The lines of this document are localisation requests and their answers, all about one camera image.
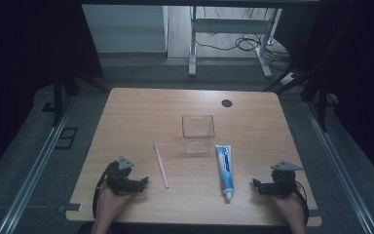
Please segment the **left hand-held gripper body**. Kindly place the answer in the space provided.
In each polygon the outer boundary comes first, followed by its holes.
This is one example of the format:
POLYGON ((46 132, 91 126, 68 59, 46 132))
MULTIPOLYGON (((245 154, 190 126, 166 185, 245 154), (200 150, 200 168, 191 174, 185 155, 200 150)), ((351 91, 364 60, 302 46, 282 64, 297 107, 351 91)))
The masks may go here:
POLYGON ((133 180, 128 179, 134 163, 121 156, 118 161, 113 161, 107 166, 106 184, 115 195, 128 192, 130 186, 137 186, 133 180))

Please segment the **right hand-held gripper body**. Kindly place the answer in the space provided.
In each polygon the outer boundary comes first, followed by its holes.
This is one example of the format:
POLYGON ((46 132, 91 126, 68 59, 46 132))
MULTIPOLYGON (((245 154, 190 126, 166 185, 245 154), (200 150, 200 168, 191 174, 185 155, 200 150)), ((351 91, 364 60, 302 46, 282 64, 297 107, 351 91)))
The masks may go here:
POLYGON ((271 167, 274 182, 274 195, 286 197, 296 189, 296 171, 303 171, 301 166, 281 161, 271 167))

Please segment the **clear plastic container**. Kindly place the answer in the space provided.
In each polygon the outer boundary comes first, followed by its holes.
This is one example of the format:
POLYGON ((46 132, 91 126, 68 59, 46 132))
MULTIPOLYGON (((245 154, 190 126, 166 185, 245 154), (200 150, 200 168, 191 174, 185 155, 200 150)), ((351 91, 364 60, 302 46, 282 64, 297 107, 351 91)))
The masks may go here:
POLYGON ((215 137, 213 116, 184 115, 182 117, 182 134, 186 153, 208 153, 215 137))

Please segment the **dark curtain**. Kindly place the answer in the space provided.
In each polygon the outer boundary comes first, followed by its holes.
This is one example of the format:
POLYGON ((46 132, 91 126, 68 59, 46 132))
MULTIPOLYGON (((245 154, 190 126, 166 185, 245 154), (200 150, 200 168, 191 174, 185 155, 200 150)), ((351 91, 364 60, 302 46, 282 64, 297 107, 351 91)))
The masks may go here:
POLYGON ((0 0, 0 158, 38 90, 58 79, 74 96, 102 76, 82 0, 0 0))
POLYGON ((284 9, 276 38, 315 72, 302 96, 335 95, 335 114, 374 165, 374 0, 319 1, 284 9))

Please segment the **white and blue toothpaste tube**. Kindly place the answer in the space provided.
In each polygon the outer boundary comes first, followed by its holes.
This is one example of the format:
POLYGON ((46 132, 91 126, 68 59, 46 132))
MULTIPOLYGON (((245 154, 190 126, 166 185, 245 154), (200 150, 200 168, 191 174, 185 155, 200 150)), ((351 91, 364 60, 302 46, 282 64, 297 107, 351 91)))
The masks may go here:
POLYGON ((231 146, 216 145, 215 149, 219 163, 222 193, 225 195, 226 200, 230 202, 235 192, 231 163, 231 146))

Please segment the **aluminium floor rail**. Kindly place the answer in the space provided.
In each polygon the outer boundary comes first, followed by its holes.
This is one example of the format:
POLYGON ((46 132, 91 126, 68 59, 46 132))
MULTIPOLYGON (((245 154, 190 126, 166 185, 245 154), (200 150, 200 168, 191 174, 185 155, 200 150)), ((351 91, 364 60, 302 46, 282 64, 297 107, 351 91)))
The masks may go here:
POLYGON ((26 209, 26 205, 31 198, 33 191, 55 149, 58 138, 67 122, 72 106, 75 102, 74 97, 68 97, 62 107, 63 114, 58 122, 51 128, 51 131, 40 150, 29 174, 23 181, 15 199, 8 208, 0 224, 0 234, 13 234, 18 226, 20 218, 26 209))
POLYGON ((328 133, 322 129, 318 123, 313 105, 309 102, 303 102, 303 105, 309 115, 310 122, 317 133, 318 139, 337 175, 347 198, 353 207, 355 215, 365 234, 374 234, 374 218, 366 206, 362 196, 356 189, 347 169, 345 168, 334 144, 332 143, 328 133))

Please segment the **black metal stand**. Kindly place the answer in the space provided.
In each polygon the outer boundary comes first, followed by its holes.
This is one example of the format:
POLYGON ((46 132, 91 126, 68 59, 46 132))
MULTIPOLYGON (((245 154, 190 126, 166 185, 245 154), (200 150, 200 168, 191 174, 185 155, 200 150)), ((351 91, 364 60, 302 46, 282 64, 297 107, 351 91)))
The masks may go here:
POLYGON ((320 67, 312 68, 306 72, 297 74, 296 77, 293 78, 290 82, 275 90, 275 86, 277 86, 288 74, 293 72, 295 69, 296 65, 294 63, 291 63, 282 75, 280 75, 272 84, 264 89, 264 92, 273 92, 279 95, 302 83, 305 83, 306 86, 303 88, 300 97, 304 101, 312 101, 313 98, 318 95, 318 103, 316 104, 317 123, 319 127, 324 132, 326 132, 327 128, 325 125, 325 114, 326 108, 329 106, 327 102, 328 82, 326 81, 325 76, 321 73, 322 69, 320 67))
POLYGON ((76 97, 79 94, 80 88, 78 85, 78 80, 88 83, 90 86, 98 89, 102 93, 108 94, 110 92, 109 88, 99 82, 99 77, 73 77, 71 75, 65 76, 57 74, 54 77, 53 82, 54 101, 51 103, 46 103, 42 109, 43 112, 54 113, 53 126, 56 126, 60 122, 61 118, 64 116, 64 112, 66 111, 66 109, 63 107, 63 94, 66 94, 69 98, 76 97))

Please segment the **pink toothbrush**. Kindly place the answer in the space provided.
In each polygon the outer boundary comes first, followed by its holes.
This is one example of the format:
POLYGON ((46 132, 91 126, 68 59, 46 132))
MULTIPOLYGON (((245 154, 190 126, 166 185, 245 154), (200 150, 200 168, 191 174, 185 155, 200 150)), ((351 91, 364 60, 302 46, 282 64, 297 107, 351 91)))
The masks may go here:
POLYGON ((167 176, 167 173, 166 173, 166 170, 165 170, 165 165, 164 165, 163 159, 162 159, 161 154, 160 154, 160 149, 159 149, 158 142, 155 141, 153 146, 154 146, 154 149, 155 149, 156 154, 157 154, 157 160, 158 160, 158 164, 159 164, 159 167, 160 167, 160 170, 161 170, 161 175, 162 175, 162 179, 163 179, 163 182, 164 182, 164 185, 165 185, 165 189, 169 189, 168 176, 167 176))

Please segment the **white metal desk frame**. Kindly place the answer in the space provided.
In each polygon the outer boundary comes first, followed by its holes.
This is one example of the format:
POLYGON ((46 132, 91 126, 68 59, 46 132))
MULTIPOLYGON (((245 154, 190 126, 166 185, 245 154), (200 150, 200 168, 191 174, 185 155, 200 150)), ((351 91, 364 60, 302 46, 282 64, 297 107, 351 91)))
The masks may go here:
POLYGON ((191 14, 191 43, 189 49, 188 74, 196 75, 196 35, 198 33, 254 34, 261 35, 261 45, 254 49, 264 76, 272 78, 273 74, 265 58, 268 42, 275 25, 278 9, 274 9, 268 19, 216 19, 197 18, 197 7, 193 6, 191 14))

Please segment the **person's left hand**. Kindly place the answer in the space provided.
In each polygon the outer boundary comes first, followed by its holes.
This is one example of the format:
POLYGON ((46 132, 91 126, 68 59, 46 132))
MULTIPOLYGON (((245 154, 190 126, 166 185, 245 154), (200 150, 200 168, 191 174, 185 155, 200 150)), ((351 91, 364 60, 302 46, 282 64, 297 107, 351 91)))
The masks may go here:
POLYGON ((107 185, 102 184, 97 200, 95 223, 110 225, 124 210, 131 198, 130 193, 115 195, 107 185))

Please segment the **person's right hand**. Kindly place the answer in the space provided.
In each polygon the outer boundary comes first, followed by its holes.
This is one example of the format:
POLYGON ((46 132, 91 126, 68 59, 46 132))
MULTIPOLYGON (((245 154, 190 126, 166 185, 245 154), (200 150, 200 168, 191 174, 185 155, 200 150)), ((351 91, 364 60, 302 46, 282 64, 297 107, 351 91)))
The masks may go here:
POLYGON ((273 197, 272 201, 287 224, 293 226, 305 225, 302 203, 295 193, 291 193, 285 198, 273 197))

